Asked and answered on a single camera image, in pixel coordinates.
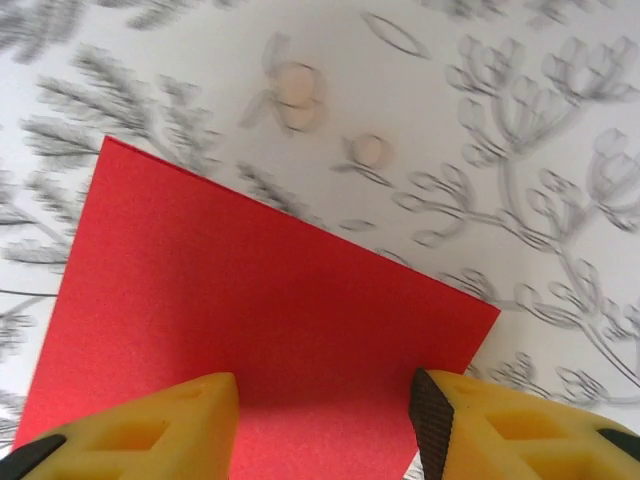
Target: patterned paper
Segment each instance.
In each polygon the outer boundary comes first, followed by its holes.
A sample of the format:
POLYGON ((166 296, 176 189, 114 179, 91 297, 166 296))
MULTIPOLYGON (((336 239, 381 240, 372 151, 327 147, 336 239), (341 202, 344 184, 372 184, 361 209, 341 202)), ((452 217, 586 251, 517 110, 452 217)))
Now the patterned paper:
POLYGON ((640 430, 639 15, 0 0, 0 449, 105 133, 497 305, 469 374, 640 430))

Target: red card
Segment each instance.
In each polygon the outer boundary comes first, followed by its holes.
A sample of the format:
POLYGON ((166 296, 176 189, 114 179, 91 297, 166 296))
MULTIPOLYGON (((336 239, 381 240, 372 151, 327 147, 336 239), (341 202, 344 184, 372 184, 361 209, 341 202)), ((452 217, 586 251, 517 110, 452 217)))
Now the red card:
POLYGON ((400 478, 414 369, 462 372, 497 314, 107 139, 16 445, 231 371, 232 478, 400 478))

